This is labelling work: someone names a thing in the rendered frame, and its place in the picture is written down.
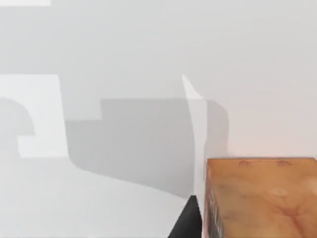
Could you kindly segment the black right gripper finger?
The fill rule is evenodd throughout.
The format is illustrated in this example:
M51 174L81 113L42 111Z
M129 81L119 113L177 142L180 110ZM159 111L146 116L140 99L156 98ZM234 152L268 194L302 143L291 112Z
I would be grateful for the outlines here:
M189 197L167 238L202 238L202 216L195 195Z

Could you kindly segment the orange wooden block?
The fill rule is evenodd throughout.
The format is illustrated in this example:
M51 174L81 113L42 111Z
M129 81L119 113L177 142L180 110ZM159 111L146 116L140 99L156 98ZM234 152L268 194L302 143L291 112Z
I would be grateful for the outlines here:
M317 238L317 160L209 159L203 238Z

